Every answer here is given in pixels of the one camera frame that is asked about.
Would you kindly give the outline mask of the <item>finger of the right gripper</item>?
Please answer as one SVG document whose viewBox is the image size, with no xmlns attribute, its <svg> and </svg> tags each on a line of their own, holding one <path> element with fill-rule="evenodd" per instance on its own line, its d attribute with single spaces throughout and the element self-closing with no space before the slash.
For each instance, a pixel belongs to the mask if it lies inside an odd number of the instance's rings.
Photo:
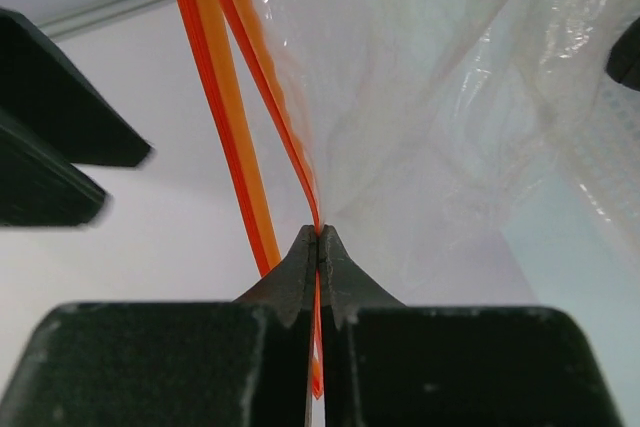
<svg viewBox="0 0 640 427">
<path fill-rule="evenodd" d="M 640 19 L 637 18 L 613 45 L 606 73 L 634 91 L 640 91 Z"/>
</svg>

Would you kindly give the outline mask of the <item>clear plastic basket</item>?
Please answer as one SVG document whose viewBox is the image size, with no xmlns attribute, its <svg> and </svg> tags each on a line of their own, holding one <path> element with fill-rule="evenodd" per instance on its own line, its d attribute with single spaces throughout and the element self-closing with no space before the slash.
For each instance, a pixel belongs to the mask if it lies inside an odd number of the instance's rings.
<svg viewBox="0 0 640 427">
<path fill-rule="evenodd" d="M 639 249 L 639 93 L 610 78 L 573 140 L 574 169 L 605 224 Z"/>
</svg>

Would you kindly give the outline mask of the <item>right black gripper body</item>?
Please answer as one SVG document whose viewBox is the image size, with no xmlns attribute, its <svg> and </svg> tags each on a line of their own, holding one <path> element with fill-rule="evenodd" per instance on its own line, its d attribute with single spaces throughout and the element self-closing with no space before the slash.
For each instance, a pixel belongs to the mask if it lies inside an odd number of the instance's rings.
<svg viewBox="0 0 640 427">
<path fill-rule="evenodd" d="M 136 168 L 151 151 L 41 30 L 2 10 L 2 226 L 90 223 L 108 194 L 78 167 Z"/>
</svg>

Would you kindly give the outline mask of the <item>left aluminium frame post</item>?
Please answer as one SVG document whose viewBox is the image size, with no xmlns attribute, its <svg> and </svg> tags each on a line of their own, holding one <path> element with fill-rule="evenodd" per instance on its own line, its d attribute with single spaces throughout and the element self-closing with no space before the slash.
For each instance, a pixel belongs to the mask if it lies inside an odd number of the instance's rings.
<svg viewBox="0 0 640 427">
<path fill-rule="evenodd" d="M 95 30 L 171 3 L 173 0 L 100 0 L 36 23 L 54 41 Z"/>
</svg>

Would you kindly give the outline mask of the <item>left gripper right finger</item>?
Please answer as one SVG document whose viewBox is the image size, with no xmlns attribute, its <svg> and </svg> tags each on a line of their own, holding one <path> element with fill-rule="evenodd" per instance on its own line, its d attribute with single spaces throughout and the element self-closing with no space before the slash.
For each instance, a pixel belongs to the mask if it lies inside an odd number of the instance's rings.
<svg viewBox="0 0 640 427">
<path fill-rule="evenodd" d="M 330 426 L 618 426 L 586 336 L 538 306 L 409 307 L 318 239 Z"/>
</svg>

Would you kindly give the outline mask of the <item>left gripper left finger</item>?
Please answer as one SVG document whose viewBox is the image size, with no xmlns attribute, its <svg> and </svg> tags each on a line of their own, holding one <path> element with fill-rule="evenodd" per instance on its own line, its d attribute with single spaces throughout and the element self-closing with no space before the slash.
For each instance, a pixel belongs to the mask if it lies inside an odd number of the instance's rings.
<svg viewBox="0 0 640 427">
<path fill-rule="evenodd" d="M 231 302 L 68 303 L 34 329 L 5 426 L 306 426 L 317 236 Z"/>
</svg>

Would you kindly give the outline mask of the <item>clear orange zip bag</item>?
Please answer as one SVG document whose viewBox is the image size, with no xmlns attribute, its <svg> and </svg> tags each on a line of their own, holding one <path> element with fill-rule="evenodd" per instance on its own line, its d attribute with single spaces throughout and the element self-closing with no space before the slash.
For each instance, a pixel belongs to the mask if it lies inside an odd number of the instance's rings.
<svg viewBox="0 0 640 427">
<path fill-rule="evenodd" d="M 639 249 L 573 140 L 639 0 L 177 2 L 261 268 L 292 204 L 405 302 L 563 309 L 637 420 Z"/>
</svg>

